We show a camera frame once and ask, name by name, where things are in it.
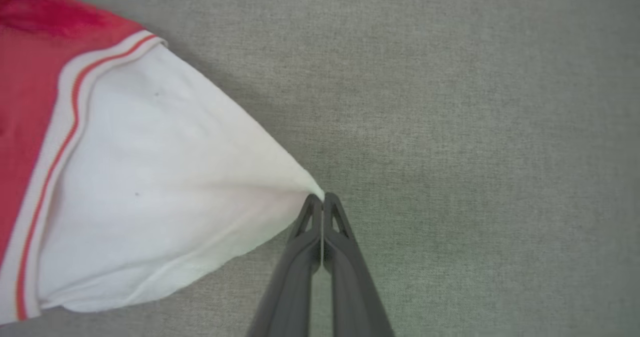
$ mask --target red stripe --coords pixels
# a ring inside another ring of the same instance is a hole
[[[22,250],[22,257],[20,258],[20,270],[18,272],[18,282],[16,285],[15,291],[15,304],[18,314],[18,320],[23,321],[28,318],[27,309],[26,309],[26,296],[25,296],[25,279],[26,279],[26,270],[27,270],[27,257],[29,255],[29,249],[32,244],[32,239],[34,239],[34,231],[37,225],[38,216],[41,212],[42,205],[44,204],[44,197],[46,195],[46,191],[48,189],[49,183],[51,181],[51,176],[53,175],[53,171],[56,169],[56,166],[60,163],[62,159],[62,154],[65,152],[66,148],[69,146],[71,139],[73,139],[74,135],[78,131],[78,94],[80,93],[80,86],[82,85],[83,80],[87,77],[87,74],[91,72],[94,68],[100,66],[105,62],[109,62],[115,59],[119,59],[121,57],[126,57],[137,50],[143,43],[149,41],[153,38],[156,38],[155,35],[151,34],[142,38],[140,41],[135,43],[128,51],[116,54],[115,56],[105,57],[103,59],[99,59],[98,61],[93,62],[92,64],[86,66],[80,71],[78,76],[75,78],[73,82],[73,90],[71,91],[71,104],[73,106],[73,125],[71,129],[66,134],[66,138],[64,139],[64,143],[62,143],[62,147],[57,151],[55,155],[55,159],[53,159],[53,163],[51,163],[48,172],[46,173],[46,178],[44,180],[44,185],[42,186],[42,190],[40,191],[38,204],[36,205],[36,210],[31,217],[31,225],[29,226],[29,233],[27,234],[27,239],[25,245]]]

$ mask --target gray fabric background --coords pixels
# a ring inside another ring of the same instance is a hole
[[[85,0],[338,193],[402,336],[640,335],[640,0]],[[164,300],[3,337],[242,336],[285,234]],[[311,334],[331,335],[330,279]]]

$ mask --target gray tablecloth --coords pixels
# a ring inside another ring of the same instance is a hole
[[[640,335],[640,0],[85,0],[338,193],[399,337]],[[3,337],[242,336],[285,235],[164,300]],[[330,278],[311,335],[331,335]]]

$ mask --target red and white garment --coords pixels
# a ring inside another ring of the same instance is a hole
[[[0,174],[0,324],[163,298],[323,196],[160,37],[78,0],[0,0]]]

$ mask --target white trim with red stripe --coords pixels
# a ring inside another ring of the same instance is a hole
[[[51,121],[0,268],[0,324],[41,314],[36,279],[46,216],[58,176],[82,136],[94,83],[162,42],[151,32],[136,32],[113,47],[75,57],[62,69]]]

